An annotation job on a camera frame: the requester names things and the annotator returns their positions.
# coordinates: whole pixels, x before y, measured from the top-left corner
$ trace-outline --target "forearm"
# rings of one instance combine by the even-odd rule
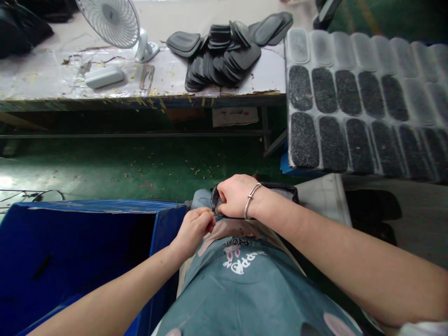
[[[380,322],[399,327],[448,318],[448,272],[442,268],[269,190],[259,196],[254,217]]]
[[[62,310],[30,335],[121,336],[184,261],[171,246],[165,247]]]

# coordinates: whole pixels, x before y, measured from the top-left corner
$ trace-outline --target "person's left hand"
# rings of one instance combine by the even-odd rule
[[[211,209],[202,207],[190,210],[183,218],[181,228],[170,245],[177,255],[187,260],[195,254],[202,238],[213,231],[215,224],[215,214]]]

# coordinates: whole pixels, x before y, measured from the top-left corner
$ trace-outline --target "foam tray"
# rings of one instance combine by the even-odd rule
[[[448,46],[292,28],[289,166],[448,183]]]

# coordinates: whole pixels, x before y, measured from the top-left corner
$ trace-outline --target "wire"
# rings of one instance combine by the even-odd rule
[[[63,195],[62,192],[60,192],[59,190],[46,190],[46,191],[42,191],[42,192],[40,192],[39,194],[37,194],[37,195],[35,196],[35,198],[33,198],[32,202],[39,202],[39,201],[36,201],[36,199],[37,199],[39,196],[41,196],[41,195],[43,195],[43,194],[45,194],[45,193],[48,193],[48,192],[50,192],[50,191],[55,191],[55,192],[57,192],[57,193],[61,196],[62,201],[65,201],[65,197],[64,197],[64,195]]]
[[[61,199],[62,199],[63,201],[65,201],[65,197],[64,197],[63,193],[60,192],[59,190],[44,190],[44,191],[42,191],[42,190],[14,190],[14,189],[0,189],[0,191],[19,191],[19,193],[15,194],[15,195],[13,195],[13,196],[11,196],[11,197],[7,197],[7,198],[1,200],[0,203],[2,203],[2,202],[4,202],[4,201],[7,201],[7,200],[10,200],[11,198],[17,197],[18,195],[20,195],[20,194],[22,194],[22,193],[24,194],[24,195],[23,195],[23,199],[21,199],[20,201],[18,201],[18,202],[16,202],[16,203],[21,203],[21,202],[23,202],[23,200],[25,199],[25,197],[34,197],[34,198],[31,200],[31,202],[39,202],[39,201],[41,201],[41,199],[42,199],[41,196],[42,196],[43,194],[45,194],[45,193],[50,192],[50,191],[57,192],[57,193],[61,196]],[[8,206],[8,207],[0,207],[0,209],[9,209],[9,208],[10,208],[10,206]],[[8,212],[8,211],[0,212],[0,215],[6,214],[7,212]]]

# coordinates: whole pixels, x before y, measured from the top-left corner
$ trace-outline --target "hand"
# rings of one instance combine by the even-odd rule
[[[218,184],[219,196],[225,202],[225,204],[219,206],[218,211],[228,217],[242,218],[249,200],[247,196],[257,183],[258,181],[249,175],[234,175]],[[248,217],[255,217],[256,208],[263,198],[262,189],[266,188],[261,186],[255,191],[247,209]]]
[[[215,224],[215,214],[207,207],[187,212],[176,238],[170,244],[176,255],[182,256],[184,260],[192,257],[202,238],[213,231]]]

